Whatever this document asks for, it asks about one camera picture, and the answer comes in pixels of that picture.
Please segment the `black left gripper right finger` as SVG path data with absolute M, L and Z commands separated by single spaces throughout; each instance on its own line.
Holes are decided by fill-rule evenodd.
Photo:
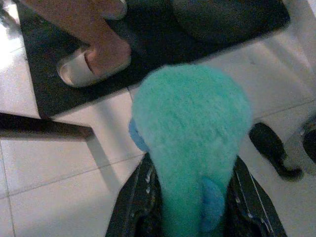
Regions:
M 270 197 L 240 157 L 227 189 L 224 236 L 287 237 Z

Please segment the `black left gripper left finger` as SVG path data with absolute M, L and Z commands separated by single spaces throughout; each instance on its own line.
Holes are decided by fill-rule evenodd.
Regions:
M 106 236 L 163 236 L 161 188 L 148 153 L 121 188 Z

